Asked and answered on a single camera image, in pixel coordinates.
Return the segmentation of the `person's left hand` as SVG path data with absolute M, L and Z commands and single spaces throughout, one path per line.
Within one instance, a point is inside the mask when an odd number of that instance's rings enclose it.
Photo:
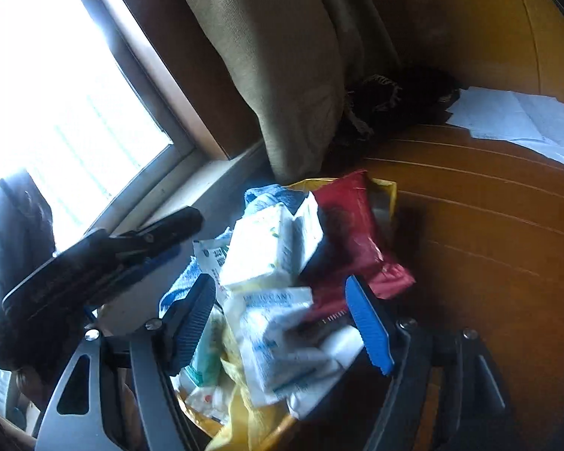
M 19 391 L 39 410 L 44 411 L 50 402 L 52 387 L 43 382 L 40 375 L 30 366 L 23 366 L 15 372 Z

